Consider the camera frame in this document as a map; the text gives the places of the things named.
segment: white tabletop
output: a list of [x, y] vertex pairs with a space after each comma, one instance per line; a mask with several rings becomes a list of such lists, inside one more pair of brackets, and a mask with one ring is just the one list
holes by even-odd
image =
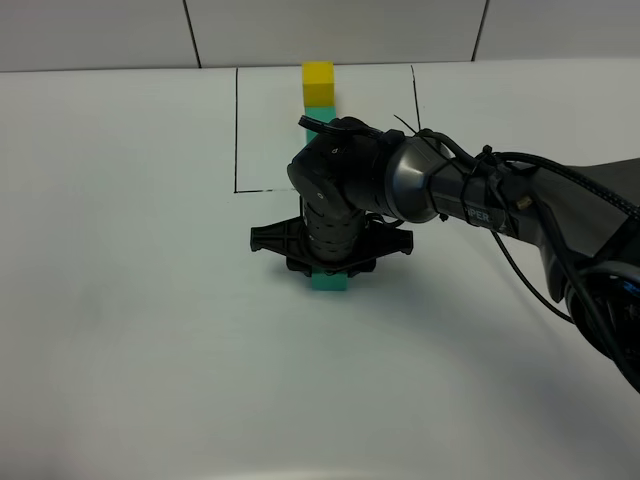
[[[474, 153], [640, 152], [638, 62], [415, 76], [422, 126]], [[233, 69], [0, 75], [5, 476], [636, 478], [640, 396], [486, 231], [418, 226], [411, 256], [346, 293], [250, 252], [251, 226], [297, 213], [296, 77], [238, 72], [236, 152]], [[339, 115], [417, 123], [410, 66], [336, 82]], [[545, 290], [535, 249], [513, 243]]]

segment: wire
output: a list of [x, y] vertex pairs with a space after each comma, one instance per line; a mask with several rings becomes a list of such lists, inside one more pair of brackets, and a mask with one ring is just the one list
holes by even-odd
[[570, 285], [574, 289], [578, 299], [585, 309], [587, 323], [591, 330], [598, 335], [609, 358], [613, 360], [631, 386], [640, 393], [640, 377], [633, 370], [631, 365], [629, 365], [629, 362], [624, 356], [624, 352], [620, 348], [620, 345], [615, 338], [615, 334], [611, 329], [611, 323], [608, 323], [604, 319], [598, 305], [585, 287], [584, 280], [573, 266], [571, 259], [569, 258], [569, 250], [564, 243], [562, 233], [555, 223], [553, 216], [549, 213], [546, 205], [540, 200], [540, 197], [538, 197], [534, 191], [531, 191], [529, 195], [534, 200], [534, 206], [538, 211], [540, 225], [546, 234], [556, 258], [558, 259], [558, 263], [560, 263], [560, 267], [567, 276]]
[[571, 168], [562, 165], [548, 158], [539, 157], [537, 155], [531, 155], [528, 153], [519, 152], [503, 152], [496, 154], [499, 158], [505, 161], [516, 161], [529, 163], [536, 165], [545, 170], [549, 170], [556, 175], [571, 180], [572, 182], [580, 185], [582, 188], [588, 190], [594, 195], [600, 197], [604, 201], [616, 207], [618, 210], [632, 217], [634, 220], [640, 220], [640, 209], [624, 197], [618, 195], [613, 190], [608, 189], [604, 185], [592, 180], [591, 178], [572, 170]]
[[531, 284], [531, 282], [529, 280], [527, 280], [527, 277], [524, 275], [524, 273], [522, 273], [522, 270], [520, 270], [520, 268], [518, 268], [518, 265], [516, 264], [515, 260], [511, 256], [511, 254], [509, 253], [509, 250], [507, 250], [507, 247], [503, 243], [503, 241], [500, 238], [500, 236], [496, 232], [493, 232], [493, 231], [491, 232], [491, 235], [493, 235], [493, 238], [495, 239], [496, 243], [498, 244], [498, 247], [500, 247], [500, 250], [502, 250], [502, 253], [504, 254], [505, 258], [507, 259], [507, 262], [509, 262], [509, 265], [511, 265], [511, 268], [513, 268], [513, 271], [516, 272], [516, 275], [518, 275], [518, 278], [520, 280], [522, 280], [522, 283], [524, 283], [525, 287], [527, 287], [529, 289], [529, 291], [533, 294], [533, 296], [536, 297], [538, 300], [540, 300], [540, 302], [545, 307], [547, 307], [549, 310], [551, 310], [553, 313], [555, 313], [558, 317], [560, 317], [561, 319], [563, 319], [566, 322], [569, 322], [569, 323], [573, 324], [573, 320], [571, 320], [571, 317], [569, 315], [567, 315], [566, 313], [562, 313], [560, 310], [558, 310], [556, 307], [554, 307], [546, 298], [544, 298], [542, 296], [542, 294], [540, 292], [538, 292], [538, 290], [536, 290], [536, 287], [534, 287]]
[[403, 220], [394, 220], [393, 222], [387, 222], [379, 213], [368, 213], [366, 218], [371, 222], [381, 223], [388, 228], [398, 228], [404, 223]]
[[428, 141], [425, 137], [423, 137], [423, 136], [419, 135], [419, 134], [418, 134], [418, 132], [416, 132], [416, 131], [415, 131], [415, 129], [413, 129], [413, 128], [411, 127], [411, 125], [409, 125], [407, 122], [405, 122], [405, 121], [404, 121], [403, 119], [401, 119], [399, 116], [394, 115], [394, 117], [396, 117], [398, 120], [400, 120], [402, 123], [404, 123], [404, 126], [405, 126], [405, 127], [407, 127], [409, 130], [411, 130], [411, 131], [413, 132], [413, 134], [414, 134], [416, 137], [421, 138], [421, 139], [424, 141], [424, 143], [426, 143], [426, 144], [427, 144], [427, 146], [428, 146], [431, 150], [433, 150], [433, 151], [436, 153], [436, 155], [439, 155], [439, 156], [440, 156], [440, 158], [444, 159], [444, 161], [445, 161], [445, 162], [447, 162], [449, 165], [451, 165], [453, 168], [455, 168], [455, 169], [458, 171], [458, 173], [459, 173], [462, 177], [464, 177], [464, 176], [465, 176], [465, 173], [464, 173], [462, 170], [460, 170], [460, 167], [458, 167], [458, 166], [453, 162], [453, 160], [451, 160], [449, 157], [447, 157], [446, 155], [444, 155], [444, 154], [440, 151], [440, 148], [439, 148], [439, 147], [438, 147], [438, 148], [436, 148], [435, 146], [431, 145], [431, 144], [429, 143], [429, 141]]
[[607, 302], [607, 310], [609, 311], [609, 318], [611, 318], [611, 323], [613, 324], [613, 328], [617, 328], [618, 321], [616, 320], [616, 312], [613, 309], [613, 305], [611, 302]]
[[475, 166], [476, 159], [473, 156], [469, 155], [460, 145], [458, 145], [444, 133], [434, 132], [433, 130], [425, 128], [418, 132], [418, 136], [432, 138], [444, 143], [445, 147], [447, 147], [458, 160], [466, 163], [469, 168], [473, 168]]

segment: yellow block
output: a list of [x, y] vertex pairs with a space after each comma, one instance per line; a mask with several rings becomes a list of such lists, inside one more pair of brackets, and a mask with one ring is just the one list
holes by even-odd
[[305, 107], [335, 106], [333, 87], [333, 63], [303, 63], [302, 93], [304, 95]]

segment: green block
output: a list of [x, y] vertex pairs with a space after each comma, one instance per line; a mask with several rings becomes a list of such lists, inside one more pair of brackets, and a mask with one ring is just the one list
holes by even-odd
[[327, 275], [320, 269], [313, 269], [311, 273], [311, 288], [325, 292], [343, 292], [347, 289], [346, 273], [334, 273]]
[[[321, 122], [329, 123], [336, 118], [336, 107], [305, 107], [304, 114]], [[313, 140], [317, 134], [307, 130], [307, 143]]]

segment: white wall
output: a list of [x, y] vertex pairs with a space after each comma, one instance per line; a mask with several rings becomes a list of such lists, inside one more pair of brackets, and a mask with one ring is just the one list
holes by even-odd
[[2, 0], [0, 71], [197, 67], [181, 0]]
[[478, 60], [638, 57], [637, 0], [490, 0]]
[[471, 60], [484, 0], [188, 0], [203, 66]]

